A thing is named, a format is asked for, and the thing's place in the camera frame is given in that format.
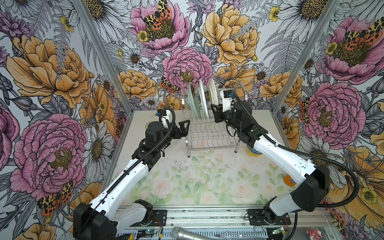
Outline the teal rimmed plate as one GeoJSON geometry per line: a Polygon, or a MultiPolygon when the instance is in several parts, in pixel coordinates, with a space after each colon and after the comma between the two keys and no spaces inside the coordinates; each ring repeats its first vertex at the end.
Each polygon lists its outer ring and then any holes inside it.
{"type": "Polygon", "coordinates": [[[188,98],[189,98],[191,109],[192,109],[194,115],[198,119],[201,119],[202,117],[201,117],[199,101],[198,101],[197,95],[195,93],[195,89],[194,89],[193,83],[189,83],[189,86],[188,86],[188,98]]]}

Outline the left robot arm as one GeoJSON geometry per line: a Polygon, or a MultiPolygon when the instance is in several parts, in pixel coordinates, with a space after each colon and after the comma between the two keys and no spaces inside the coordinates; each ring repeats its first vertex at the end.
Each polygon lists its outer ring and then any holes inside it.
{"type": "Polygon", "coordinates": [[[125,209],[119,206],[135,185],[143,179],[174,139],[189,133],[190,121],[179,124],[165,120],[152,122],[146,129],[146,137],[132,155],[132,159],[118,177],[90,203],[80,203],[74,210],[73,236],[76,240],[117,240],[125,228],[142,221],[150,221],[152,205],[137,200],[125,209]]]}

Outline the left rear aluminium frame post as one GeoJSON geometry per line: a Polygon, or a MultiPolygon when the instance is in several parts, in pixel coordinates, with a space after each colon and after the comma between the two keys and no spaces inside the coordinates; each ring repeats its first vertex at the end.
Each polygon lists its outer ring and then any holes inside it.
{"type": "Polygon", "coordinates": [[[131,117],[133,114],[132,106],[127,98],[122,84],[120,83],[120,80],[118,79],[118,74],[114,68],[113,63],[111,62],[111,59],[103,43],[103,39],[99,34],[99,29],[96,23],[94,23],[94,20],[88,10],[85,1],[74,1],[74,6],[75,9],[78,11],[78,14],[80,15],[80,19],[87,31],[90,40],[93,42],[94,47],[99,57],[101,58],[104,67],[106,68],[107,74],[111,78],[111,81],[117,91],[118,96],[120,97],[120,100],[125,108],[127,115],[131,117]]]}

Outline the metal two-tier dish rack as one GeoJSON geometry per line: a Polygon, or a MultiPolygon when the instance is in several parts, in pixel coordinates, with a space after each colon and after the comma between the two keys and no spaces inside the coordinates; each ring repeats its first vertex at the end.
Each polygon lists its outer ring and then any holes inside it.
{"type": "Polygon", "coordinates": [[[194,89],[199,101],[201,119],[198,119],[191,109],[188,98],[188,87],[182,89],[183,115],[185,120],[190,120],[191,122],[189,134],[186,137],[187,156],[190,157],[191,152],[195,151],[219,149],[233,149],[234,152],[237,153],[240,146],[240,139],[236,137],[234,133],[231,134],[227,131],[225,123],[215,123],[213,111],[210,110],[209,107],[210,118],[205,118],[199,87],[194,89]]]}

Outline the front aluminium rail base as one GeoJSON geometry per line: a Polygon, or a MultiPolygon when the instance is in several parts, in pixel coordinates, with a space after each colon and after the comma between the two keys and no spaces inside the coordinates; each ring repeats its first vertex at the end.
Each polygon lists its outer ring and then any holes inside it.
{"type": "Polygon", "coordinates": [[[171,240],[173,228],[180,227],[195,234],[199,234],[215,240],[223,240],[215,237],[219,232],[226,231],[252,231],[254,227],[264,227],[268,233],[267,240],[284,240],[291,232],[295,232],[294,240],[309,239],[306,231],[320,230],[325,234],[323,240],[340,240],[342,238],[331,216],[326,211],[316,210],[313,213],[301,212],[296,218],[293,213],[288,213],[292,224],[251,226],[246,217],[248,209],[262,209],[257,206],[176,206],[161,207],[153,210],[167,210],[167,223],[165,227],[127,227],[118,235],[117,240],[133,240],[138,235],[147,232],[149,240],[171,240]]]}

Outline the orange soda can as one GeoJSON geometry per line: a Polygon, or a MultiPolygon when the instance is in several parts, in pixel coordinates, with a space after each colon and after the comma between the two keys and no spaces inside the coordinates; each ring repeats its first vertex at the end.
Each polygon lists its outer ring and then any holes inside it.
{"type": "Polygon", "coordinates": [[[290,175],[285,175],[284,178],[284,183],[287,185],[287,186],[290,186],[290,187],[294,187],[296,185],[296,182],[293,180],[293,178],[290,176],[290,175]]]}

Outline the pink white small toy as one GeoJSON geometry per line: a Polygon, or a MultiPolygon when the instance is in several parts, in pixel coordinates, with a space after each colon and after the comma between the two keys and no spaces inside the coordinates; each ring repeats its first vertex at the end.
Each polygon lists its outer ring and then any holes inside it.
{"type": "Polygon", "coordinates": [[[310,240],[320,240],[325,236],[325,234],[320,230],[309,230],[306,231],[306,233],[308,234],[310,240]]]}

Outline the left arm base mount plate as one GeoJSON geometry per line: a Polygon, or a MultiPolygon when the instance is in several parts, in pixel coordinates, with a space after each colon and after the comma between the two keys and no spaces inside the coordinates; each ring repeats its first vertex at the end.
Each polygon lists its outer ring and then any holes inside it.
{"type": "Polygon", "coordinates": [[[153,210],[152,218],[149,221],[143,220],[140,223],[133,224],[132,227],[165,227],[167,223],[167,214],[167,210],[153,210]]]}

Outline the white watermelon pattern plate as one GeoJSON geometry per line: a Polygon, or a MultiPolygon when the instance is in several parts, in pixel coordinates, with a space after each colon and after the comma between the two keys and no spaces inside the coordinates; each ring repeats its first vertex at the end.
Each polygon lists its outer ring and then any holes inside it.
{"type": "Polygon", "coordinates": [[[208,105],[207,105],[207,101],[206,101],[204,85],[203,85],[202,80],[199,80],[199,93],[200,93],[200,99],[201,99],[205,118],[209,119],[210,118],[209,109],[208,109],[208,105]]]}

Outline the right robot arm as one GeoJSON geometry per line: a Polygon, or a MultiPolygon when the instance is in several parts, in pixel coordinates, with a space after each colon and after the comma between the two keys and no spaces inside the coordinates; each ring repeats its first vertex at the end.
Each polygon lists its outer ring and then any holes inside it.
{"type": "Polygon", "coordinates": [[[291,150],[286,150],[267,130],[252,117],[252,110],[243,101],[225,109],[211,105],[215,122],[234,129],[241,142],[268,157],[284,170],[297,184],[297,188],[283,196],[272,198],[263,208],[262,216],[268,224],[289,212],[312,212],[319,207],[330,188],[330,172],[316,167],[291,150]]]}

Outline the right rear aluminium frame post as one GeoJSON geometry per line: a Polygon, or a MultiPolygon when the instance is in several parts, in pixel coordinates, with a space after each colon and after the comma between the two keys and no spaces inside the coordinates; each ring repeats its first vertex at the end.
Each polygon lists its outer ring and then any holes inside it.
{"type": "Polygon", "coordinates": [[[290,93],[291,88],[293,87],[294,83],[296,82],[297,78],[300,75],[300,72],[302,70],[302,67],[304,66],[306,60],[311,55],[310,51],[315,47],[316,43],[320,39],[322,33],[324,30],[329,26],[329,22],[336,12],[339,4],[341,1],[334,0],[334,1],[328,1],[323,13],[321,14],[318,23],[315,25],[314,32],[309,35],[308,41],[305,44],[303,50],[301,51],[297,62],[295,63],[288,79],[285,84],[285,86],[282,88],[281,93],[279,94],[276,102],[274,103],[272,107],[272,113],[274,115],[277,114],[278,109],[282,105],[282,103],[285,101],[286,97],[290,93]]]}

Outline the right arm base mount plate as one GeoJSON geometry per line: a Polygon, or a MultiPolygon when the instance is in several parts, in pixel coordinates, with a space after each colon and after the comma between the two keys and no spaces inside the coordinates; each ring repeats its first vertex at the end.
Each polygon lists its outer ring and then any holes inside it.
{"type": "Polygon", "coordinates": [[[263,226],[263,225],[291,225],[291,219],[288,214],[283,216],[277,216],[270,210],[264,209],[248,209],[246,217],[251,226],[263,226]]]}

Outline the aluminium frame post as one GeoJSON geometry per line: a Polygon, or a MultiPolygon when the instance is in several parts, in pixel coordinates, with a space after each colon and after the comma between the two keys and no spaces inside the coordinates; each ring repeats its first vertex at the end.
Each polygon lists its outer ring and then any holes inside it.
{"type": "Polygon", "coordinates": [[[286,97],[290,93],[291,88],[293,87],[294,83],[296,82],[297,78],[300,75],[300,72],[302,70],[302,67],[304,66],[306,60],[311,55],[310,51],[315,47],[316,43],[320,39],[322,33],[324,30],[329,26],[329,22],[336,12],[339,4],[341,1],[334,0],[334,1],[328,1],[323,13],[321,14],[318,23],[315,25],[314,32],[309,35],[308,41],[305,44],[303,50],[301,51],[297,62],[295,63],[288,79],[285,84],[285,86],[282,88],[281,93],[279,94],[276,102],[274,103],[272,107],[272,113],[274,115],[277,114],[278,109],[282,105],[282,103],[285,101],[286,97]]]}
{"type": "Polygon", "coordinates": [[[90,40],[93,42],[94,47],[99,57],[101,58],[104,67],[106,68],[107,74],[111,78],[111,81],[117,91],[118,96],[120,97],[120,100],[125,108],[127,115],[131,117],[133,114],[132,106],[127,98],[122,84],[120,83],[120,80],[118,79],[118,74],[114,68],[113,63],[111,62],[111,59],[103,43],[103,39],[99,34],[99,29],[96,23],[94,23],[94,20],[88,10],[85,1],[74,1],[74,6],[75,9],[78,11],[78,14],[80,15],[80,19],[87,31],[90,40]]]}

